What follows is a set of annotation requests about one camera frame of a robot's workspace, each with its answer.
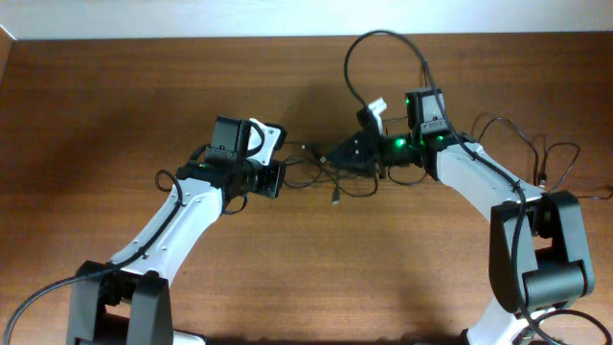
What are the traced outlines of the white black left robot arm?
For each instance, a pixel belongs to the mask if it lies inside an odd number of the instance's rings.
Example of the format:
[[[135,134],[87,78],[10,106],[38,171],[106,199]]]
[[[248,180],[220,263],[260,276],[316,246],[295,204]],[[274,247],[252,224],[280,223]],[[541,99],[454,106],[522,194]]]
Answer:
[[[211,143],[169,175],[167,199],[143,230],[107,263],[87,261],[73,285],[69,344],[204,344],[173,327],[170,287],[194,245],[236,197],[275,198],[284,166],[275,160],[282,126],[255,118],[216,119]]]

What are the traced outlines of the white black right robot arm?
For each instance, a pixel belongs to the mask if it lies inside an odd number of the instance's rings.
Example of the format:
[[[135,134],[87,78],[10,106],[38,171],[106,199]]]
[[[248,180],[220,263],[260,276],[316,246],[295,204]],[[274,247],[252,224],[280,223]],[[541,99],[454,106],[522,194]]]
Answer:
[[[589,295],[595,275],[579,200],[548,193],[495,162],[444,117],[443,93],[405,96],[409,133],[385,136],[382,99],[357,113],[361,130],[325,158],[340,170],[380,179],[415,165],[460,193],[490,225],[488,275],[493,297],[463,344],[528,344],[547,318]]]

